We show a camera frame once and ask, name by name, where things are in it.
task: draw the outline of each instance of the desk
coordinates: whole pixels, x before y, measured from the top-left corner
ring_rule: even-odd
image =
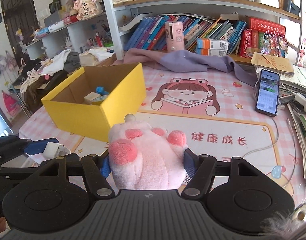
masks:
[[[238,81],[234,73],[227,74],[212,69],[205,73],[175,73],[148,67],[144,67],[143,70],[147,97],[136,114],[137,120],[147,121],[152,127],[164,127],[168,131],[184,131],[189,148],[196,154],[210,154],[219,161],[230,161],[233,156],[243,156],[252,150],[275,142],[277,131],[273,120],[254,111],[255,99],[252,87]],[[152,109],[152,101],[160,88],[174,78],[207,80],[208,85],[215,88],[214,94],[220,106],[218,113],[210,116],[205,112],[206,106],[181,107],[180,102],[177,105],[173,104],[176,107],[165,107],[167,104],[163,104],[159,110]],[[280,186],[288,183],[295,164],[294,175],[285,189],[293,196],[297,206],[305,197],[303,161],[297,137],[295,137],[297,153],[295,158],[287,118],[292,120],[288,110],[278,110],[274,118],[279,131],[277,145],[267,150],[254,152],[244,158]],[[20,129],[20,137],[32,140],[56,137],[60,143],[72,152],[75,151],[80,157],[92,153],[99,155],[108,146],[104,142],[71,135],[57,129],[43,107],[23,125]],[[274,178],[276,175],[274,173],[272,175],[272,170],[277,165],[284,168],[280,177]],[[213,187],[227,180],[228,178],[225,177],[216,178]]]

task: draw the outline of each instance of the purple cloth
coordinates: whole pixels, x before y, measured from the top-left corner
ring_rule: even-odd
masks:
[[[114,65],[136,62],[141,62],[155,69],[174,72],[206,72],[208,68],[225,73],[234,71],[239,81],[250,86],[254,86],[258,80],[255,74],[247,73],[229,56],[203,56],[187,50],[164,53],[145,49],[130,49],[123,60],[117,60]]]

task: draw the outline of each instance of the yellow star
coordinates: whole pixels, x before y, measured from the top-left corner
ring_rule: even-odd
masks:
[[[235,106],[236,106],[237,109],[243,109],[243,106],[240,105],[240,104],[236,104]]]

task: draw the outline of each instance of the phone screen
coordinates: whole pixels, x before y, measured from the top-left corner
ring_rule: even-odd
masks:
[[[256,108],[271,115],[276,114],[280,76],[277,73],[261,70],[259,96]]]

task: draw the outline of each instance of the yellow box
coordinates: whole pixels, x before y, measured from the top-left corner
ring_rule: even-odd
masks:
[[[83,104],[96,87],[110,92],[100,106]],[[135,114],[146,97],[141,63],[82,67],[41,100],[61,130],[108,141],[108,132]]]

